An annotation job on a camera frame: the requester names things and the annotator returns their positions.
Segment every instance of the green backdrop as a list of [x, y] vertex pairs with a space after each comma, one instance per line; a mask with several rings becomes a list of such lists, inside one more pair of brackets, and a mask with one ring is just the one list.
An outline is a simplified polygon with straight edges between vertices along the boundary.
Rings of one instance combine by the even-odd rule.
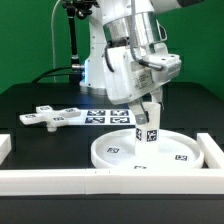
[[[56, 0], [0, 1], [0, 92], [13, 84], [30, 82], [53, 67], [50, 22], [55, 3]], [[174, 81], [201, 83], [222, 99], [223, 9], [223, 0], [205, 0], [158, 18], [167, 31], [169, 51], [179, 54], [183, 61], [181, 74]], [[89, 54], [88, 20], [76, 22], [83, 62]], [[57, 66], [69, 65], [68, 22], [61, 6], [55, 17], [55, 38]]]

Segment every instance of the black table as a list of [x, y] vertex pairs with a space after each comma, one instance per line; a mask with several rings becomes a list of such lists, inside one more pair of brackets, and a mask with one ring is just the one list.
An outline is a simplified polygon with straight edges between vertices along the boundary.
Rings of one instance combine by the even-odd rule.
[[[19, 84], [0, 95], [0, 133], [12, 151], [1, 170], [91, 168], [90, 146], [102, 134], [133, 126], [68, 126], [49, 133], [19, 115], [41, 105], [55, 110], [126, 108], [69, 84]], [[164, 87], [161, 129], [196, 138], [209, 133], [224, 150], [224, 102], [194, 83]], [[223, 195], [69, 195], [0, 197], [0, 223], [223, 223]]]

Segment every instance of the white border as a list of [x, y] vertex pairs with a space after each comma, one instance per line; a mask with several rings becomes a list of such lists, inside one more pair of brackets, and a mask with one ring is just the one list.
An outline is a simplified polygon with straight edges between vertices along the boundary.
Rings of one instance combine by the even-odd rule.
[[198, 134], [197, 143], [205, 153], [209, 169], [3, 170], [0, 196], [224, 194], [224, 153], [208, 134]]

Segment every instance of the white robot body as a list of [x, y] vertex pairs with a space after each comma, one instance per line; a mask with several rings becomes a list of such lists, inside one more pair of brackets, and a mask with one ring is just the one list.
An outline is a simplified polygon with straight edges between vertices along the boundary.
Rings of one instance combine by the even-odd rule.
[[133, 60], [130, 49], [112, 48], [108, 55], [115, 72], [111, 72], [104, 61], [105, 81], [113, 104], [132, 102], [148, 93], [153, 84], [150, 70]]
[[[135, 0], [136, 14], [143, 12], [154, 12], [154, 9], [149, 0]], [[97, 1], [102, 10], [102, 25], [128, 17], [131, 15], [131, 0], [98, 0]]]
[[80, 82], [80, 88], [83, 92], [106, 95], [103, 70], [106, 39], [102, 27], [102, 14], [99, 8], [92, 7], [91, 10], [92, 15], [89, 16], [90, 55], [85, 61], [85, 77]]
[[177, 0], [151, 0], [151, 2], [156, 14], [181, 8]]

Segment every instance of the round plate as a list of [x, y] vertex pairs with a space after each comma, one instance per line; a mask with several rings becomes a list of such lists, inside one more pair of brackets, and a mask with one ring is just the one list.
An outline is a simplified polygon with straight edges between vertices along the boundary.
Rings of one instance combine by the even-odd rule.
[[159, 130], [158, 151], [144, 158], [135, 155], [135, 141], [135, 129], [102, 135], [91, 146], [92, 163], [96, 168], [176, 169], [203, 166], [203, 152], [195, 140], [185, 135]]

